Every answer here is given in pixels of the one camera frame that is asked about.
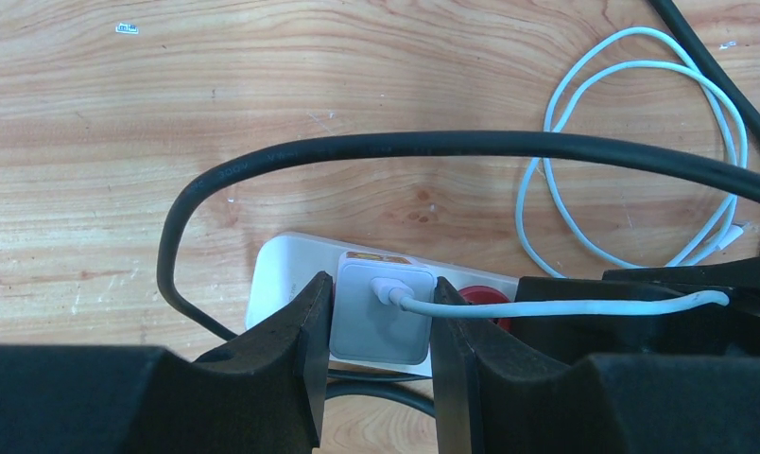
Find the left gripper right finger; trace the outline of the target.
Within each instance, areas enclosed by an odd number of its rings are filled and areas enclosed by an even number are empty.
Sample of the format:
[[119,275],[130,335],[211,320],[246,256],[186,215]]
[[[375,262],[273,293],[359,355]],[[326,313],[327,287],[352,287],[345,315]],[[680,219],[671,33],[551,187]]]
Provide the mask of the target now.
[[438,447],[449,453],[760,453],[760,278],[525,278],[523,300],[728,306],[658,317],[436,319]]

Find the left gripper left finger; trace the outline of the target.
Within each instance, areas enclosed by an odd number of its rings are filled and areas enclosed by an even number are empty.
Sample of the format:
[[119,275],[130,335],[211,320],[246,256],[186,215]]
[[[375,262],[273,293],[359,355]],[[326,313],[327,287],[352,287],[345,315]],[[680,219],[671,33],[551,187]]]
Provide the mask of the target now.
[[320,445],[333,289],[317,273],[193,361],[151,345],[0,344],[0,453],[308,453]]

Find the white square USB charger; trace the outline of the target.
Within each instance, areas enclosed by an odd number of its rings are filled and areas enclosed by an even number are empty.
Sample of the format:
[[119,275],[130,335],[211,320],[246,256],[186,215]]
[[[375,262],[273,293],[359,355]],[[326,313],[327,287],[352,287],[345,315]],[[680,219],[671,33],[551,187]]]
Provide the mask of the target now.
[[402,310],[388,293],[400,287],[431,302],[437,277],[413,258],[348,251],[338,260],[329,350],[339,360],[418,365],[429,351],[431,319]]

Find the white power strip red sockets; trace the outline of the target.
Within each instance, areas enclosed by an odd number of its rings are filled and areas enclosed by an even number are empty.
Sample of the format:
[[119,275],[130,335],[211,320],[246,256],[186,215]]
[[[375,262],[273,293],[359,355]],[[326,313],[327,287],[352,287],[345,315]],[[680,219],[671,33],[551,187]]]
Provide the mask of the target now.
[[[348,251],[399,255],[398,252],[296,232],[282,233],[267,241],[256,256],[245,328],[253,328],[289,304],[318,272],[325,271],[335,277],[339,258]],[[516,294],[516,277],[409,254],[404,257],[446,278],[463,295],[478,287],[479,294],[488,293],[493,301],[505,303],[511,302]]]

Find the black power adapter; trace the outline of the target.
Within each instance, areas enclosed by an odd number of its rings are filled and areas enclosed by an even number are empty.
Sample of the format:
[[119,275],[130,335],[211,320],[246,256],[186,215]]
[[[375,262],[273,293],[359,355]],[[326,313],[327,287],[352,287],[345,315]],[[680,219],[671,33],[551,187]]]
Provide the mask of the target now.
[[594,353],[760,358],[760,256],[610,270],[598,280],[523,277],[514,300],[617,302],[600,314],[572,309],[500,322],[513,337],[567,364]]

